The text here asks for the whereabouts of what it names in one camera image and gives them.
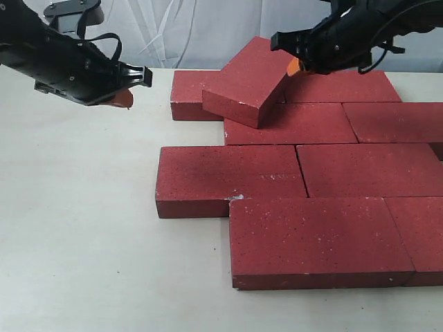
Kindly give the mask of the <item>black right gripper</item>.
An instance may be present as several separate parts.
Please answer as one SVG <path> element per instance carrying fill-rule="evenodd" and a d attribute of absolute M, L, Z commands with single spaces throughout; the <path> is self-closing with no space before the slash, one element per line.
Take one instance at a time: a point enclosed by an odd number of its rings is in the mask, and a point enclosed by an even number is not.
<path fill-rule="evenodd" d="M 294 56 L 287 66 L 288 76 L 369 69 L 374 47 L 385 53 L 405 53 L 393 44 L 401 32 L 394 20 L 405 9 L 404 1 L 332 1 L 331 6 L 331 15 L 314 28 L 271 36 L 271 51 Z M 297 57 L 304 57 L 304 62 Z"/>

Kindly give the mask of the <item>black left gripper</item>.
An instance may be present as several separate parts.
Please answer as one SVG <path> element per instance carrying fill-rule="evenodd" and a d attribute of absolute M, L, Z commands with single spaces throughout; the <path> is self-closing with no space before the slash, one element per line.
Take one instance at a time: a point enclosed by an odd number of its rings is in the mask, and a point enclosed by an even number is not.
<path fill-rule="evenodd" d="M 1 21 L 1 64 L 35 80 L 35 89 L 87 106 L 130 109 L 127 88 L 152 86 L 145 66 L 108 58 L 90 39 L 62 35 L 41 20 Z"/>

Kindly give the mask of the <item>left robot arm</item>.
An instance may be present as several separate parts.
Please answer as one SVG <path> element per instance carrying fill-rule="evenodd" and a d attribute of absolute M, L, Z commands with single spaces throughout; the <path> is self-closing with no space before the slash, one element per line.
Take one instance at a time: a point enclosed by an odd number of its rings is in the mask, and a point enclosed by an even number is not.
<path fill-rule="evenodd" d="M 1 64 L 35 81 L 35 90 L 84 106 L 130 108 L 133 86 L 152 85 L 153 73 L 120 60 L 119 41 L 107 57 L 85 37 L 104 21 L 100 1 L 61 1 L 44 10 L 44 19 L 23 1 L 1 2 Z"/>

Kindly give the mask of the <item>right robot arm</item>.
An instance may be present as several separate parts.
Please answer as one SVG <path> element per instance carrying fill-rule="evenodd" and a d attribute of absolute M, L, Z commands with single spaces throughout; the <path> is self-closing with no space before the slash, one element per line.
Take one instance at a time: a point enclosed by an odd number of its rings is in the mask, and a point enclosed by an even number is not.
<path fill-rule="evenodd" d="M 356 68 L 364 75 L 379 63 L 372 49 L 403 54 L 396 36 L 428 33 L 442 27 L 441 1 L 331 1 L 331 13 L 313 28 L 276 32 L 272 51 L 293 55 L 300 70 L 328 75 Z"/>

